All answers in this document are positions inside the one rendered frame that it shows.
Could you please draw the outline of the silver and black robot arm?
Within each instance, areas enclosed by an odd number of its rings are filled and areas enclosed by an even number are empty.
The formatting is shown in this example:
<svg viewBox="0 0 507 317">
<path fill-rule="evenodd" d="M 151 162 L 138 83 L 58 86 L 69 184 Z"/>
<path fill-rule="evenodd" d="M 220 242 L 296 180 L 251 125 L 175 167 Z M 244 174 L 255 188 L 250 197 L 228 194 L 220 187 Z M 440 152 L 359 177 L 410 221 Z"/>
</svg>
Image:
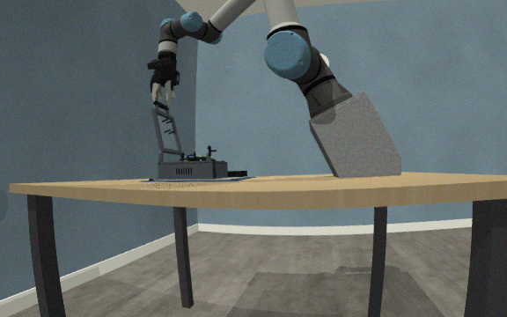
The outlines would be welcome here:
<svg viewBox="0 0 507 317">
<path fill-rule="evenodd" d="M 171 51 L 177 55 L 178 39 L 185 36 L 213 45 L 219 43 L 222 32 L 255 1 L 228 0 L 207 23 L 196 11 L 176 20 L 163 20 L 158 54 Z M 279 77 L 297 83 L 307 100 L 311 119 L 353 97 L 311 44 L 306 27 L 299 24 L 293 0 L 263 0 L 263 3 L 270 29 L 264 48 L 265 62 Z"/>
</svg>

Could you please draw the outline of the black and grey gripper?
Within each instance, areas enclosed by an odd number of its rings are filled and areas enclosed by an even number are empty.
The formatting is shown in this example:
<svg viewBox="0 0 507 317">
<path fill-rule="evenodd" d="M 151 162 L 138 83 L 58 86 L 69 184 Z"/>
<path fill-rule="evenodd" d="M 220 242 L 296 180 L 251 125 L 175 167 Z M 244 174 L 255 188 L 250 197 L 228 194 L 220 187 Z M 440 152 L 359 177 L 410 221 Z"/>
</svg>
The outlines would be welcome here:
<svg viewBox="0 0 507 317">
<path fill-rule="evenodd" d="M 166 88 L 166 105 L 170 107 L 172 99 L 175 98 L 173 86 L 178 85 L 180 81 L 177 81 L 177 75 L 180 73 L 176 70 L 176 54 L 171 51 L 163 51 L 158 54 L 158 59 L 166 59 L 171 57 L 172 63 L 162 66 L 154 71 L 151 79 L 151 96 L 152 100 L 162 100 L 163 95 L 161 93 L 161 86 Z M 168 81 L 167 81 L 168 79 Z M 176 79 L 176 82 L 175 82 Z"/>
</svg>

